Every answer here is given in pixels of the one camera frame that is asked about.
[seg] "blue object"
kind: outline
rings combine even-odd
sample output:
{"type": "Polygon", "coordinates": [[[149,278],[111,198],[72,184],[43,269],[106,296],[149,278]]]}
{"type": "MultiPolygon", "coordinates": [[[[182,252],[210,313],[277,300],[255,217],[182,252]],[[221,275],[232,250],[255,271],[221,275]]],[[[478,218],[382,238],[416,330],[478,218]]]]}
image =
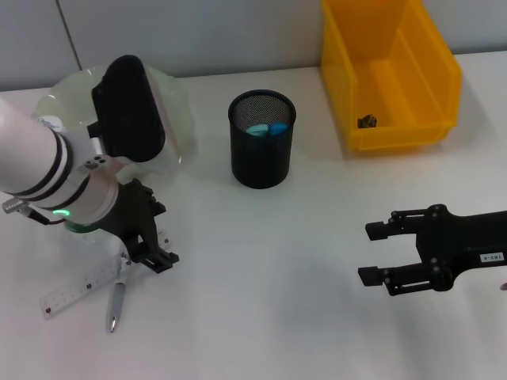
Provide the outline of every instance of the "blue object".
{"type": "Polygon", "coordinates": [[[273,123],[269,126],[269,135],[276,136],[284,133],[287,129],[288,125],[286,123],[273,123]]]}
{"type": "Polygon", "coordinates": [[[255,136],[266,136],[268,134],[268,131],[268,124],[253,125],[252,127],[248,127],[246,129],[246,133],[255,136]]]}

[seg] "white ruler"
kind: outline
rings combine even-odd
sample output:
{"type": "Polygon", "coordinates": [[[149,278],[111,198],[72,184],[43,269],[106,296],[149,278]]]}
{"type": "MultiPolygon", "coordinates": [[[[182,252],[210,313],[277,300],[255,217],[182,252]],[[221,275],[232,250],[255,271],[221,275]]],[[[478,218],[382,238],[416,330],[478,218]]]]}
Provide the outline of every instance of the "white ruler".
{"type": "MultiPolygon", "coordinates": [[[[158,244],[162,249],[169,249],[172,245],[163,231],[158,232],[158,244]]],[[[46,319],[54,317],[68,306],[111,283],[117,277],[120,265],[120,273],[126,274],[137,264],[132,263],[124,253],[120,253],[41,298],[39,304],[44,317],[46,319]]]]}

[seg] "silver pen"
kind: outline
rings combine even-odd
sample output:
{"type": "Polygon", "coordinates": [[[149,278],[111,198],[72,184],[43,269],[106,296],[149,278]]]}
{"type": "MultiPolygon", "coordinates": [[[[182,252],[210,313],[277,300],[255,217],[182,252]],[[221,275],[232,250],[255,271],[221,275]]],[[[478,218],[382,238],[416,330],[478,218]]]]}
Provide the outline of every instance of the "silver pen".
{"type": "MultiPolygon", "coordinates": [[[[109,310],[109,331],[111,333],[114,332],[115,328],[118,327],[118,322],[120,321],[121,309],[124,304],[125,283],[127,282],[128,270],[121,271],[124,259],[128,259],[125,253],[121,254],[120,259],[118,260],[118,269],[116,273],[116,281],[114,283],[114,288],[112,289],[112,300],[111,300],[111,309],[109,310]]],[[[130,265],[131,261],[128,259],[126,265],[130,265]]]]}

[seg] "white table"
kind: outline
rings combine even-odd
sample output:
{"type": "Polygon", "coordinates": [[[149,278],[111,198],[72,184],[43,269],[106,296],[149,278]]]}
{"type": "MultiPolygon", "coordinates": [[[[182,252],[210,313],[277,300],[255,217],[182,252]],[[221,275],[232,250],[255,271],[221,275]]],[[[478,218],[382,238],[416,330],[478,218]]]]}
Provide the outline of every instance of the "white table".
{"type": "MultiPolygon", "coordinates": [[[[458,60],[459,126],[438,146],[386,158],[343,151],[316,68],[185,79],[198,155],[170,185],[148,183],[181,262],[131,277],[114,334],[106,289],[45,321],[39,298],[105,253],[61,226],[0,213],[2,378],[504,379],[506,268],[393,298],[356,273],[418,262],[413,237],[364,232],[395,209],[507,210],[507,52],[458,60]],[[230,102],[256,88],[284,93],[298,112],[288,178],[261,191],[231,174],[227,120],[230,102]]],[[[45,91],[1,96],[30,113],[45,91]]]]}

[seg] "yellow plastic bin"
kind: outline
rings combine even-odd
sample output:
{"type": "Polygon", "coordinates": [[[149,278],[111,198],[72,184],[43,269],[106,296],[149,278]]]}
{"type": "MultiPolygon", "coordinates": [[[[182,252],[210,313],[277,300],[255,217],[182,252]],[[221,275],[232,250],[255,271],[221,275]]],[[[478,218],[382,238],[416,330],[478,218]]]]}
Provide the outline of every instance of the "yellow plastic bin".
{"type": "Polygon", "coordinates": [[[456,125],[461,69],[420,0],[323,0],[322,75],[352,150],[436,143],[456,125]],[[358,128],[373,115],[376,127],[358,128]]]}

